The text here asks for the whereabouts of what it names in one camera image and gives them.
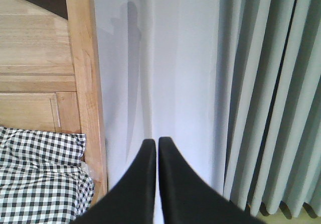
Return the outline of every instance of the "curtain fold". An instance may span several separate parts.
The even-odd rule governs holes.
[[[321,215],[320,0],[96,0],[96,15],[110,187],[144,138],[171,136],[252,215]]]

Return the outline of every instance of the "wooden panel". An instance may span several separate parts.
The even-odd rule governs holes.
[[[2,92],[75,91],[74,76],[7,76],[0,75]]]
[[[54,93],[0,93],[0,125],[60,132]]]
[[[0,75],[74,75],[72,65],[0,65]]]
[[[58,92],[57,101],[63,133],[81,133],[77,94],[75,92]]]
[[[99,176],[104,195],[107,165],[94,0],[66,1],[81,131],[87,134],[85,160]]]
[[[103,190],[101,183],[95,180],[94,180],[94,183],[95,183],[95,194],[91,201],[92,204],[97,203],[101,198],[105,196],[105,191]]]
[[[72,66],[64,18],[25,0],[0,5],[0,65]]]

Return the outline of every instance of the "curtain pleat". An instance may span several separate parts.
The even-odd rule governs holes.
[[[233,69],[245,0],[220,0],[216,41],[213,187],[223,194]]]
[[[235,60],[235,65],[245,65],[245,69],[244,73],[238,71],[235,72],[234,69],[234,75],[242,74],[243,79],[241,81],[240,94],[236,105],[237,113],[231,138],[231,150],[223,192],[224,197],[227,199],[230,198],[232,190],[237,159],[241,147],[247,113],[250,106],[250,100],[254,87],[256,71],[258,68],[258,62],[271,0],[253,1],[254,2],[252,2],[252,0],[247,0],[247,3],[245,4],[245,10],[248,10],[249,15],[243,16],[242,29],[240,32],[240,39],[238,44],[238,51],[240,51],[240,54],[239,58],[238,54],[236,55]]]
[[[300,140],[297,156],[283,199],[294,217],[299,215],[304,202],[310,202],[311,198],[306,200],[306,197],[309,190],[314,190],[316,187],[313,185],[313,178],[315,174],[319,176],[321,171],[321,145],[319,143],[321,143],[320,81]],[[319,201],[320,195],[318,192],[315,194]]]
[[[224,196],[252,215],[261,202],[270,214],[281,201],[293,216],[304,202],[320,210],[320,9],[320,0],[245,3]]]
[[[271,2],[259,67],[231,195],[231,200],[241,209],[244,209],[247,203],[269,112],[269,99],[272,99],[293,3],[294,0],[272,0]]]
[[[274,148],[276,145],[277,134],[279,132],[283,116],[286,96],[289,91],[295,61],[300,48],[300,43],[303,35],[309,5],[310,0],[297,0],[293,21],[289,33],[288,44],[284,55],[282,72],[280,75],[276,98],[273,106],[273,112],[265,141],[264,153],[259,168],[253,199],[250,200],[250,212],[252,215],[257,215],[261,202],[263,200],[264,190],[266,189],[267,178],[270,171]],[[266,192],[268,192],[268,190],[271,189],[269,184],[267,186],[268,188]]]

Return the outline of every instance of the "floor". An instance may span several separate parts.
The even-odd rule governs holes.
[[[279,210],[274,215],[268,215],[264,207],[261,207],[260,213],[257,216],[266,224],[321,224],[321,217],[317,217],[311,207],[304,205],[299,217],[291,217],[286,205],[280,205]]]

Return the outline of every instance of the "wood grain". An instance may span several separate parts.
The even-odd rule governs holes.
[[[9,128],[59,132],[54,93],[0,93],[0,125]]]
[[[75,91],[74,76],[11,76],[0,75],[1,92]]]
[[[105,195],[101,183],[98,181],[94,181],[94,182],[95,182],[95,194],[94,194],[94,197],[91,201],[92,204],[97,203]]]
[[[57,101],[59,108],[61,132],[81,133],[77,93],[58,92]]]
[[[65,19],[0,12],[0,35],[0,65],[72,65]]]
[[[74,75],[73,65],[0,65],[1,75]]]
[[[106,147],[94,0],[66,0],[71,49],[77,83],[81,131],[87,134],[85,161],[107,192]]]

